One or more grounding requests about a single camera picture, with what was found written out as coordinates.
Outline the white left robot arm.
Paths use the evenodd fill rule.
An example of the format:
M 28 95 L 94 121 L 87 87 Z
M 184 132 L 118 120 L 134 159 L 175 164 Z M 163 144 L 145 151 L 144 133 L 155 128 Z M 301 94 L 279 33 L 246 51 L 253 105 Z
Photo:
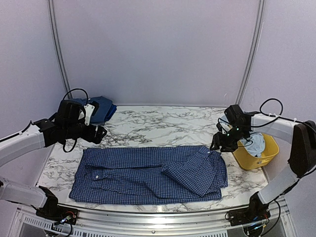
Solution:
M 0 141 L 0 164 L 5 165 L 16 158 L 56 143 L 66 144 L 68 139 L 79 138 L 99 144 L 107 131 L 95 126 L 91 118 L 99 109 L 95 101 L 83 105 L 73 100 L 62 100 L 58 111 L 50 118 L 30 122 L 23 130 L 2 138 Z M 33 206 L 37 215 L 52 220 L 59 219 L 65 211 L 58 198 L 46 187 L 32 187 L 0 179 L 0 198 L 13 203 Z

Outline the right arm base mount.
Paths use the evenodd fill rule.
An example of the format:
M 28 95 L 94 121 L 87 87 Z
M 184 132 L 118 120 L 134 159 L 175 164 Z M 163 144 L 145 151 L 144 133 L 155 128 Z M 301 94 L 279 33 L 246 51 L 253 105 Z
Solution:
M 225 219 L 230 222 L 231 226 L 238 226 L 266 220 L 270 218 L 270 216 L 269 209 L 264 209 L 256 213 L 248 208 L 241 208 L 228 211 L 225 215 Z

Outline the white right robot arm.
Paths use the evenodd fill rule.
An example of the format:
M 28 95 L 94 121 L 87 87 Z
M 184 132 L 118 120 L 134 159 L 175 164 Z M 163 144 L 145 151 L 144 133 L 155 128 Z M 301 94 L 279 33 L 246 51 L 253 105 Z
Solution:
M 243 169 L 269 165 L 280 153 L 278 141 L 291 146 L 287 163 L 267 186 L 250 197 L 249 206 L 243 211 L 249 221 L 255 221 L 269 204 L 280 195 L 293 189 L 305 176 L 316 170 L 316 123 L 284 118 L 281 114 L 244 112 L 239 105 L 231 105 L 218 120 L 218 132 L 213 136 L 211 150 L 234 153 Z M 251 132 L 261 133 L 265 147 L 261 158 L 241 148 L 241 139 L 250 138 Z

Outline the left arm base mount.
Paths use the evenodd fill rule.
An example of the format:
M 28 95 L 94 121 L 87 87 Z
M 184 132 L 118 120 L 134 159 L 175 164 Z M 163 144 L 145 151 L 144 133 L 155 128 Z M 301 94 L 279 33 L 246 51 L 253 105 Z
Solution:
M 74 208 L 66 208 L 63 206 L 57 206 L 52 211 L 44 210 L 43 208 L 36 209 L 36 215 L 48 220 L 55 221 L 57 224 L 72 224 L 77 222 L 79 211 Z

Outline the blue plaid button shirt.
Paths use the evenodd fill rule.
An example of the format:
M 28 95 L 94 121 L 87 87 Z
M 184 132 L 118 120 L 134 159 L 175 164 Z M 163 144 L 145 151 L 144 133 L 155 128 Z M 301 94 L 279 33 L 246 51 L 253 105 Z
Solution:
M 89 148 L 70 199 L 96 204 L 154 205 L 219 200 L 226 164 L 206 146 Z

